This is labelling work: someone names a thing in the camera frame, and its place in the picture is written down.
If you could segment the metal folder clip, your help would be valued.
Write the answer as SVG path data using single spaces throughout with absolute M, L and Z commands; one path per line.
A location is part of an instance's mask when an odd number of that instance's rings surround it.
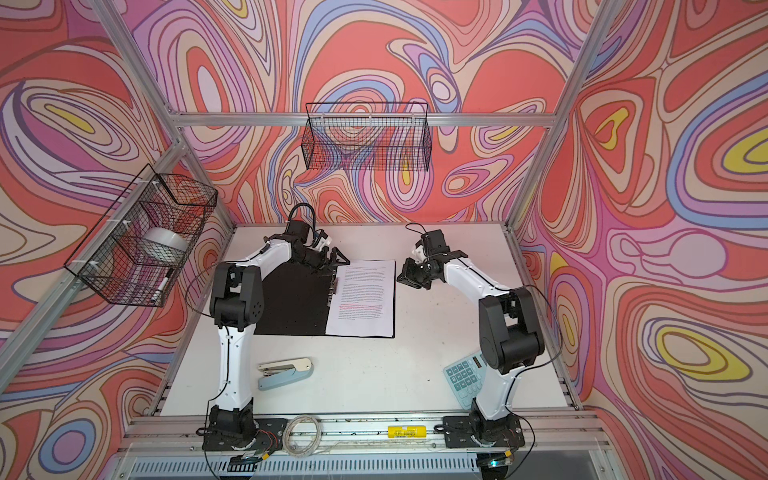
M 331 281 L 329 283 L 328 298 L 327 298 L 328 308 L 331 308 L 333 298 L 336 295 L 337 285 L 338 285 L 337 275 L 333 274 L 331 277 Z

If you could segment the black file folder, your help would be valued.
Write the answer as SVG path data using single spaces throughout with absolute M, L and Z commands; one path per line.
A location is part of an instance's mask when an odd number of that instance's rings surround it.
M 263 282 L 265 311 L 255 327 L 262 336 L 337 337 L 325 334 L 329 308 L 329 283 L 334 267 L 315 272 L 297 263 L 286 263 Z

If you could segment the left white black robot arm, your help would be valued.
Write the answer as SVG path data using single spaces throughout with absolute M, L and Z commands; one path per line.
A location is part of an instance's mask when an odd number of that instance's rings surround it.
M 220 380 L 199 430 L 204 452 L 247 450 L 257 439 L 250 342 L 266 307 L 263 280 L 288 263 L 332 273 L 350 260 L 336 247 L 311 247 L 298 237 L 281 234 L 269 237 L 246 259 L 222 262 L 215 269 L 209 315 L 219 335 Z

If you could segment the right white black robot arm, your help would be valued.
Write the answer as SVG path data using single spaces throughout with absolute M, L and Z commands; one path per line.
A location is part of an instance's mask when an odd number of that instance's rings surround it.
M 485 374 L 469 412 L 442 420 L 446 445 L 505 446 L 515 451 L 525 445 L 521 417 L 510 406 L 519 377 L 544 353 L 545 342 L 535 301 L 524 287 L 512 289 L 486 277 L 468 259 L 417 261 L 408 258 L 397 281 L 415 289 L 429 289 L 440 280 L 477 305 L 478 343 L 486 362 Z

